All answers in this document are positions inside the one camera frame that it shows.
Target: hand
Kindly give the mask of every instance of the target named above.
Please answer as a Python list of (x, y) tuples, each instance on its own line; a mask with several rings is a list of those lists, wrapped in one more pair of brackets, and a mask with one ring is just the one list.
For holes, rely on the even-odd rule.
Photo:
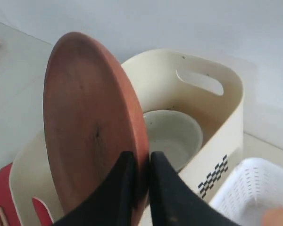
[(0, 207), (0, 226), (9, 226), (2, 207)]
[(270, 209), (262, 218), (262, 226), (283, 226), (283, 209)]

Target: perforated basket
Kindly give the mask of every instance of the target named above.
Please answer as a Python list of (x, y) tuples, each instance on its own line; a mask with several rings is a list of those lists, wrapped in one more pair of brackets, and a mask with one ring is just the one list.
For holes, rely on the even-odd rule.
[(245, 159), (209, 204), (240, 225), (260, 225), (267, 209), (283, 207), (283, 168), (260, 158)]

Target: white wall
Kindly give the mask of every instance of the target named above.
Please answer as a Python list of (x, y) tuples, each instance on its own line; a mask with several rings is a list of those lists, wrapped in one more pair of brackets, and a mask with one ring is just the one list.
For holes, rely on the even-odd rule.
[(283, 148), (283, 0), (0, 0), (0, 21), (52, 44), (82, 31), (120, 62), (160, 47), (218, 53), (245, 81), (246, 131)]

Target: red utensil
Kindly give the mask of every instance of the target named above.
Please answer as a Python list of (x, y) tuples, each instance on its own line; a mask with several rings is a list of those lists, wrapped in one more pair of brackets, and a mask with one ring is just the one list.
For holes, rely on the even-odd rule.
[(57, 42), (46, 70), (43, 116), (50, 169), (65, 213), (102, 183), (121, 152), (132, 151), (138, 168), (132, 225), (137, 225), (148, 190), (147, 131), (129, 79), (103, 45), (77, 32)]

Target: wooden plate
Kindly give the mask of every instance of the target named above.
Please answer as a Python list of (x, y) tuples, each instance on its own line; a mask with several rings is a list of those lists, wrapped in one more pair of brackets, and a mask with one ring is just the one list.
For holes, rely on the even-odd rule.
[(101, 184), (122, 151), (132, 151), (138, 165), (136, 225), (148, 190), (147, 131), (129, 79), (103, 45), (77, 32), (56, 43), (46, 70), (43, 116), (50, 169), (64, 212)]

